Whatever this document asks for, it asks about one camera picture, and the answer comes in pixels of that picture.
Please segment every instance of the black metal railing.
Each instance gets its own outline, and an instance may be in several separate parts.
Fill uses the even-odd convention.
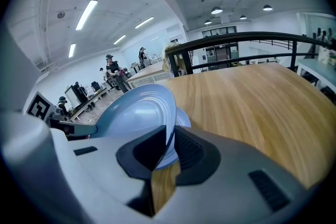
[[[190,61],[189,51],[202,49],[210,46],[217,46],[226,44],[225,47],[237,46],[237,44],[232,44],[235,42],[241,41],[255,41],[259,43],[266,43],[269,45],[281,46],[291,50],[289,53],[282,54],[268,54],[268,55],[252,55],[246,57],[239,57],[235,59],[227,59],[222,61],[215,61],[209,63],[203,63],[201,65],[193,66]],[[326,44],[324,42],[318,41],[316,39],[312,39],[305,36],[286,34],[286,33],[277,33],[277,32],[242,32],[242,33],[232,33],[227,35],[220,36],[211,36],[202,39],[193,40],[181,45],[174,46],[172,48],[167,49],[165,52],[169,58],[172,71],[175,77],[178,77],[179,70],[177,68],[175,62],[175,55],[182,55],[185,71],[187,74],[193,74],[193,70],[199,68],[205,68],[215,65],[222,65],[225,63],[239,62],[239,61],[247,61],[254,59],[262,59],[262,58],[271,58],[271,57],[284,57],[291,56],[290,69],[294,71],[295,69],[295,60],[296,56],[316,56],[317,54],[314,52],[309,53],[297,53],[297,44],[298,42],[309,43],[312,45],[320,45],[327,48],[331,48],[331,45]]]

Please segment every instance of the plate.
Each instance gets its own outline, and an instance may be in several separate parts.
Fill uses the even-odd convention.
[[[189,120],[187,113],[185,113],[180,108],[176,109],[176,125],[191,127],[191,122]],[[167,153],[165,154],[162,161],[157,166],[156,170],[164,169],[172,165],[178,160],[179,157],[174,149],[174,142],[175,142],[175,137],[173,137],[172,142],[167,150]]]
[[[92,138],[127,135],[145,128],[166,125],[166,143],[174,131],[176,103],[173,93],[159,84],[136,87],[116,99],[102,113]]]

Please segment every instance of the gray floor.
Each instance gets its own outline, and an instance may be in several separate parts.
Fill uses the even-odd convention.
[[[111,99],[106,94],[102,97],[102,100],[99,100],[96,103],[96,106],[93,108],[93,110],[89,110],[89,112],[83,112],[79,115],[79,121],[78,123],[82,124],[95,124],[97,120],[99,119],[100,115],[105,111],[105,109],[118,97],[122,95],[122,91],[117,90],[111,90],[109,92]]]

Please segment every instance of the linear ceiling light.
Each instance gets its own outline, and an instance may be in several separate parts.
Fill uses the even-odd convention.
[[[121,41],[126,35],[123,35],[121,38],[117,39],[117,41],[115,43],[113,43],[113,45],[117,44],[119,41]]]
[[[263,10],[266,10],[266,11],[267,11],[267,10],[273,10],[273,9],[272,9],[272,7],[271,7],[270,5],[267,5],[267,4],[266,4],[266,5],[263,7]]]
[[[72,57],[72,55],[74,55],[73,52],[75,51],[75,46],[76,46],[75,43],[70,45],[69,58]]]
[[[143,21],[141,24],[137,25],[135,28],[139,28],[140,26],[144,25],[145,23],[149,22],[152,19],[154,19],[154,17],[150,17],[149,19]]]
[[[76,30],[81,30],[83,28],[83,25],[85,24],[86,20],[88,19],[90,13],[95,8],[96,4],[98,3],[97,0],[91,0],[87,7],[85,8],[82,16],[79,19],[78,25],[76,27]]]
[[[214,7],[211,11],[211,14],[221,13],[223,10],[220,7]]]

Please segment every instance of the wooden tabletop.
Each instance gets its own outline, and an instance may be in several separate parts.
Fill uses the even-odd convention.
[[[293,71],[265,63],[161,80],[192,127],[246,142],[305,187],[329,171],[336,148],[336,108]],[[179,164],[152,177],[158,211],[175,189]]]
[[[140,79],[140,78],[147,77],[147,76],[152,76],[156,73],[162,72],[163,71],[162,65],[163,65],[163,62],[157,62],[157,63],[154,63],[150,66],[147,66],[146,68],[140,70],[135,75],[131,76],[127,80],[127,82],[131,82],[131,81],[136,80],[136,79]]]

